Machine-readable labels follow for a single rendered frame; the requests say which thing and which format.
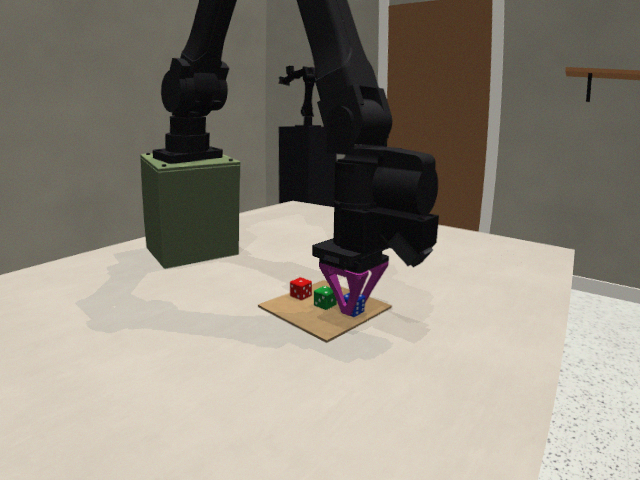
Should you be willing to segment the blue die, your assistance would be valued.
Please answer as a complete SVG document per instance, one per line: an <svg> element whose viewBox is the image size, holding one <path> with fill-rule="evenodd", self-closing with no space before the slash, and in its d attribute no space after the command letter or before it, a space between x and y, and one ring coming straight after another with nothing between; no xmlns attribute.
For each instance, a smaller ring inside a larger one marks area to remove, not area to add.
<svg viewBox="0 0 640 480"><path fill-rule="evenodd" d="M345 303L347 304L348 298L349 298L349 293L343 295L344 299L345 299ZM363 313L365 311L365 296L361 295L359 296L359 299L354 307L354 310L352 312L352 314L350 316L352 317L356 317L357 315Z"/></svg>

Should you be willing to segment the green die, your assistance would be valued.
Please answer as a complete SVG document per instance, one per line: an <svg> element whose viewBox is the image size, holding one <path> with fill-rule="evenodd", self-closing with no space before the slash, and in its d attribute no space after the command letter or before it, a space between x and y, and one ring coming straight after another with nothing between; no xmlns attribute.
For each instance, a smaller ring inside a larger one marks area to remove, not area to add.
<svg viewBox="0 0 640 480"><path fill-rule="evenodd" d="M314 290L314 306L327 310L337 305L337 300L330 287L323 286Z"/></svg>

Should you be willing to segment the tan flat mat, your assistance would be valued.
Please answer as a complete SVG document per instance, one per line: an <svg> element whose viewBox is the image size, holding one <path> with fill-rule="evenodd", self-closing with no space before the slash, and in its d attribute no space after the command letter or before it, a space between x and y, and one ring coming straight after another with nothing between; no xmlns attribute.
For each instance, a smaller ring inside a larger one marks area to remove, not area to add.
<svg viewBox="0 0 640 480"><path fill-rule="evenodd" d="M323 286L330 287L326 280L312 284L312 296L303 300L288 293L260 303L258 307L326 343L392 308L390 304L369 297L365 311L354 318L341 313L338 303L324 310L314 306L314 290Z"/></svg>

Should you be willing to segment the red die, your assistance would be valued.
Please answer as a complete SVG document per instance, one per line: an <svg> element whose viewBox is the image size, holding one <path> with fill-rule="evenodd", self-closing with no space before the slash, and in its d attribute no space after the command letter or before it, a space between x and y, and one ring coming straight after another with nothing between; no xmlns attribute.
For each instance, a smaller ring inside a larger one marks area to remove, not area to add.
<svg viewBox="0 0 640 480"><path fill-rule="evenodd" d="M312 281L301 277L290 281L290 296L299 300L312 296Z"/></svg>

